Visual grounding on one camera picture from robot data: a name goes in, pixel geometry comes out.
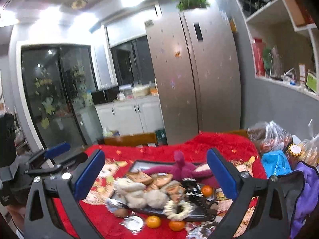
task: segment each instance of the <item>white cabinet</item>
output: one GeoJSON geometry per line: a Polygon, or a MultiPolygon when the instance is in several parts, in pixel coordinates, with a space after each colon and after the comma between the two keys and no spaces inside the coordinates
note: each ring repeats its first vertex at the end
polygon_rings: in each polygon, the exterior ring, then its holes
{"type": "Polygon", "coordinates": [[[143,133],[143,127],[135,100],[115,102],[114,110],[119,123],[120,135],[143,133]]]}
{"type": "Polygon", "coordinates": [[[144,133],[164,128],[158,96],[136,99],[144,133]]]}
{"type": "Polygon", "coordinates": [[[115,115],[113,103],[95,106],[102,128],[108,127],[110,130],[118,130],[119,122],[115,115]]]}
{"type": "Polygon", "coordinates": [[[118,130],[121,136],[164,128],[158,96],[96,105],[96,111],[102,128],[118,130]]]}

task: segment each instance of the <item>blue plastic bag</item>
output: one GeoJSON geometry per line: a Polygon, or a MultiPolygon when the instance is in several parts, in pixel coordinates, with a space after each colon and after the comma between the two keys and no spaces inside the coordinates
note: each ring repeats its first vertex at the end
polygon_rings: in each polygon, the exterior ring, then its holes
{"type": "Polygon", "coordinates": [[[271,175],[286,175],[292,172],[288,159],[282,150],[263,154],[261,163],[266,171],[267,178],[271,175]]]}

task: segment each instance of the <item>green potted plant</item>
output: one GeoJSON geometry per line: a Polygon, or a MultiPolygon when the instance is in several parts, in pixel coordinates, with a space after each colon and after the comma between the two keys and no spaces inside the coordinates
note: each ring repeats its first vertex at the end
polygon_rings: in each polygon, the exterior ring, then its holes
{"type": "Polygon", "coordinates": [[[207,0],[180,0],[176,6],[180,11],[195,8],[207,8],[211,4],[207,0]]]}

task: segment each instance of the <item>orange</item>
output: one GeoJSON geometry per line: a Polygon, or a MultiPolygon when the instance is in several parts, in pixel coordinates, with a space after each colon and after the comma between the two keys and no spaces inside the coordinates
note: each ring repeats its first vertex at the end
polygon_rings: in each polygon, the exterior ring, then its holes
{"type": "Polygon", "coordinates": [[[149,228],[158,228],[161,225],[161,220],[157,216],[149,216],[145,222],[149,228]]]}
{"type": "Polygon", "coordinates": [[[185,228],[184,221],[170,221],[168,225],[174,232],[182,231],[185,228]]]}
{"type": "Polygon", "coordinates": [[[202,193],[204,194],[205,197],[210,197],[213,194],[213,188],[211,186],[205,185],[202,188],[202,193]]]}

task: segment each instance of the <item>microwave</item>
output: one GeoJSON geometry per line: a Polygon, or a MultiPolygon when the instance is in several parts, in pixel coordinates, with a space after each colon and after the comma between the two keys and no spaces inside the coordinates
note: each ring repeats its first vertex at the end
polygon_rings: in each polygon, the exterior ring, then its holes
{"type": "Polygon", "coordinates": [[[112,88],[99,90],[91,94],[94,105],[98,105],[114,101],[118,93],[120,93],[119,87],[114,86],[112,88]]]}

